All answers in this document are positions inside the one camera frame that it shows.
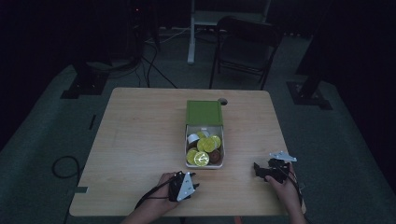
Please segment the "stand base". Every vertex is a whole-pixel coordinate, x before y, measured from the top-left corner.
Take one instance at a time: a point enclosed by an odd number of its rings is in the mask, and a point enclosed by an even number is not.
[[[95,74],[95,79],[90,86],[81,86],[76,77],[69,90],[62,93],[61,99],[78,99],[80,95],[101,95],[107,78],[108,73],[98,73]]]
[[[311,98],[301,97],[299,92],[304,83],[286,82],[293,102],[296,105],[318,105],[322,110],[332,110],[329,101],[325,100],[319,90],[316,90]]]

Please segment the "human hand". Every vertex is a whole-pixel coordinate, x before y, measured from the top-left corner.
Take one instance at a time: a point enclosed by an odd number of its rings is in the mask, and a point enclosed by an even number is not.
[[[165,173],[161,176],[158,185],[168,181],[175,173]],[[170,202],[168,199],[169,184],[164,185],[153,192],[145,201],[140,204],[127,218],[121,223],[143,224],[163,216],[165,213],[177,207],[178,203]]]
[[[293,174],[294,170],[292,165],[290,165],[289,177],[295,181],[295,176]],[[286,210],[290,215],[290,223],[305,223],[299,194],[291,180],[287,178],[285,181],[283,181],[282,184],[280,184],[269,175],[267,175],[265,179],[274,188],[277,196],[279,197],[279,200],[285,205]]]

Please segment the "box lid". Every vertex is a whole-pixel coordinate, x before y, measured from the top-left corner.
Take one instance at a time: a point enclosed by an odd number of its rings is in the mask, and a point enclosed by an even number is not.
[[[187,101],[186,124],[222,125],[221,104],[219,101]]]

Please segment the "gray floor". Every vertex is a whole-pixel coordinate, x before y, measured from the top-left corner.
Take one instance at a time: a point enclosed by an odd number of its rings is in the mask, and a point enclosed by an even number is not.
[[[154,64],[179,88],[207,89],[212,65],[213,36],[200,34],[195,64],[187,65],[189,39],[177,36],[162,43]],[[322,82],[321,92],[333,110],[295,105],[287,81],[304,81],[294,75],[309,40],[286,36],[276,55],[265,90],[271,93],[286,144],[300,181],[304,181],[307,216],[313,223],[395,223],[396,198],[365,145],[359,130],[340,99],[337,89]],[[146,48],[145,57],[152,59]],[[73,198],[75,178],[60,179],[51,172],[62,156],[76,157],[83,165],[116,87],[146,87],[143,73],[115,72],[102,95],[60,99],[75,78],[65,68],[50,83],[34,109],[0,154],[0,223],[64,223]],[[151,88],[173,88],[151,69]],[[256,77],[223,70],[214,89],[257,90]],[[90,129],[92,116],[96,120]],[[64,175],[76,171],[71,161],[57,166]],[[68,217],[66,223],[119,223],[122,217]],[[160,218],[156,223],[177,223]],[[233,223],[232,217],[189,217],[187,223]],[[244,223],[288,223],[286,217],[244,217]]]

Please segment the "chair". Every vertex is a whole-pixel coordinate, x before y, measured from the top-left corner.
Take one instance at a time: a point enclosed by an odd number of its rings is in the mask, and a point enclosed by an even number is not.
[[[215,68],[220,73],[223,66],[261,76],[262,90],[283,34],[272,24],[232,16],[219,20],[216,32],[217,46],[209,89],[212,89]]]

